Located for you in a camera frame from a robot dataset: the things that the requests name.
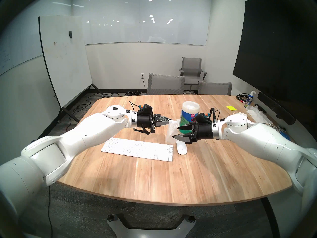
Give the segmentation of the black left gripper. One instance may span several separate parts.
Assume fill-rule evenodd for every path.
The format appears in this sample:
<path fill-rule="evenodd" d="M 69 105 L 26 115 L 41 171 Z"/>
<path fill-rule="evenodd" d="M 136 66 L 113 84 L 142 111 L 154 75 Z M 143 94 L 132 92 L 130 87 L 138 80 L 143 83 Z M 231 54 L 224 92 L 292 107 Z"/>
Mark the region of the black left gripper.
<path fill-rule="evenodd" d="M 137 132 L 150 134 L 155 133 L 155 127 L 161 127 L 169 124 L 170 118 L 161 116 L 160 114 L 145 114 L 137 115 L 136 128 L 142 128 L 142 130 L 136 129 Z"/>

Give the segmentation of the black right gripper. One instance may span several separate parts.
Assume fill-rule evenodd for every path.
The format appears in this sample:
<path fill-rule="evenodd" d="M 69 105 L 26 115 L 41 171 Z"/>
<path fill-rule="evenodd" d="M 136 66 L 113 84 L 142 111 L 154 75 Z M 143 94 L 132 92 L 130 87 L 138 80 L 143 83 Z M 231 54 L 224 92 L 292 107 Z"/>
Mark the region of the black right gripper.
<path fill-rule="evenodd" d="M 214 139 L 213 125 L 209 123 L 194 122 L 192 125 L 183 125 L 177 129 L 184 131 L 192 130 L 192 133 L 177 134 L 172 136 L 174 139 L 184 142 L 185 144 L 192 144 L 193 142 L 203 139 Z"/>

